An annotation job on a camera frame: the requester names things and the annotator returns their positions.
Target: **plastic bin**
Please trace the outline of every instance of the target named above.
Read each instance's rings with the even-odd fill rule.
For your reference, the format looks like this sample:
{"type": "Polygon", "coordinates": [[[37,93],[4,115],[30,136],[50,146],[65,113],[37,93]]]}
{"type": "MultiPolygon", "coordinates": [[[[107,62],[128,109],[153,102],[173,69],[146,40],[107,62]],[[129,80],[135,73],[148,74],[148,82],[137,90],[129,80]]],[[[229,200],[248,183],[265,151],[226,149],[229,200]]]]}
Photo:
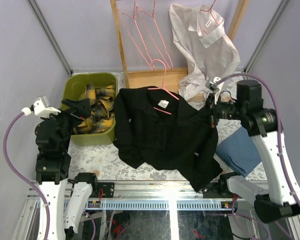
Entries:
{"type": "MultiPolygon", "coordinates": [[[[94,84],[98,88],[115,84],[115,95],[118,94],[118,80],[115,75],[109,72],[84,73],[74,75],[67,80],[62,99],[80,100],[86,92],[87,84],[94,84]]],[[[62,110],[67,108],[66,105],[61,104],[62,110]]],[[[72,135],[71,140],[79,146],[111,144],[115,140],[115,125],[116,121],[107,131],[102,133],[72,135]]]]}

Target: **white lace cloth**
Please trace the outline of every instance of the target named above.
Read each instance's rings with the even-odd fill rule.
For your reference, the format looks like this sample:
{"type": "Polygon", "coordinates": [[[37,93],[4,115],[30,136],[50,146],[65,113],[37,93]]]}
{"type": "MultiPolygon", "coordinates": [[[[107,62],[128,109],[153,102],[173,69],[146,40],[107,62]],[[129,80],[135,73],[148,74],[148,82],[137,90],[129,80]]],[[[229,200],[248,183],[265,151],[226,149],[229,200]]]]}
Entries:
{"type": "MultiPolygon", "coordinates": [[[[124,74],[113,72],[118,79],[118,87],[124,87],[124,74]]],[[[232,79],[227,86],[236,97],[236,82],[239,78],[232,79]]],[[[190,102],[195,109],[200,109],[203,102],[190,102]]],[[[221,119],[217,130],[219,143],[229,137],[240,127],[240,122],[235,120],[221,119]]],[[[186,180],[177,170],[156,170],[151,165],[144,163],[137,169],[127,165],[118,156],[118,149],[113,145],[97,146],[77,146],[70,142],[69,154],[72,157],[69,178],[73,179],[78,173],[95,173],[99,180],[165,180],[165,181],[184,181],[186,180]]],[[[218,156],[215,159],[223,169],[222,174],[233,172],[218,156]]],[[[246,177],[247,180],[266,180],[266,174],[262,162],[246,177]]]]}

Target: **red wire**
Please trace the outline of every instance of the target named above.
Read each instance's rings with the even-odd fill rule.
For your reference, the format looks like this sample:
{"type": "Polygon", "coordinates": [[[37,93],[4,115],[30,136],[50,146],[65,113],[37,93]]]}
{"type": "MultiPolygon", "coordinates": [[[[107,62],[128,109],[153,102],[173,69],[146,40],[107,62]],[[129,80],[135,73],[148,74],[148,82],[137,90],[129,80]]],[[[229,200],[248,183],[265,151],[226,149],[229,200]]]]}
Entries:
{"type": "Polygon", "coordinates": [[[100,190],[99,190],[99,202],[100,202],[100,207],[101,207],[101,199],[102,199],[103,194],[104,194],[104,190],[101,188],[101,194],[100,194],[100,190]]]}
{"type": "Polygon", "coordinates": [[[197,230],[194,230],[194,235],[196,236],[197,239],[206,239],[206,235],[200,235],[197,230]]]}

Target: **wooden rack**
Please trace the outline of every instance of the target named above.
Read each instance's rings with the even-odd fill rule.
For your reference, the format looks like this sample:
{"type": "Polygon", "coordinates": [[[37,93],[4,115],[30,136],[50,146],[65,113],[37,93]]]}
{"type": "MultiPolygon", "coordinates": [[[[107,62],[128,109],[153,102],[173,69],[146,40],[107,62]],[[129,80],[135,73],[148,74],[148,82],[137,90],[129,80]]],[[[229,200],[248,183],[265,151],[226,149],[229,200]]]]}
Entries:
{"type": "MultiPolygon", "coordinates": [[[[164,73],[163,69],[157,70],[145,70],[145,71],[128,71],[126,59],[125,59],[125,51],[124,45],[122,41],[122,34],[121,34],[121,26],[118,16],[118,8],[116,0],[110,0],[112,14],[114,19],[114,25],[116,30],[116,36],[118,40],[120,56],[122,61],[123,73],[124,73],[124,82],[126,88],[142,88],[146,86],[161,86],[162,83],[162,76],[164,73]]],[[[245,14],[247,5],[249,0],[239,0],[235,13],[233,15],[229,31],[227,36],[231,41],[234,40],[242,18],[245,14]]],[[[188,67],[175,67],[173,69],[167,69],[166,77],[165,77],[165,86],[166,89],[171,92],[178,92],[179,89],[179,82],[184,77],[188,75],[188,67]]],[[[203,94],[198,94],[197,96],[188,100],[188,102],[202,102],[204,100],[203,94]]]]}

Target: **blue towel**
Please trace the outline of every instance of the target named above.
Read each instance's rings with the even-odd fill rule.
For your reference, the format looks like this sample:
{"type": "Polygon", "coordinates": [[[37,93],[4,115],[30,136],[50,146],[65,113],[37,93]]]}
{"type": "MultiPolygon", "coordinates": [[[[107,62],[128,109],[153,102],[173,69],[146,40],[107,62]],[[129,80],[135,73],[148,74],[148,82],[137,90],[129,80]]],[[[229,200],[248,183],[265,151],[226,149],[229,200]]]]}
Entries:
{"type": "Polygon", "coordinates": [[[259,152],[245,128],[240,127],[216,147],[215,153],[235,172],[246,177],[261,162],[259,152]]]}

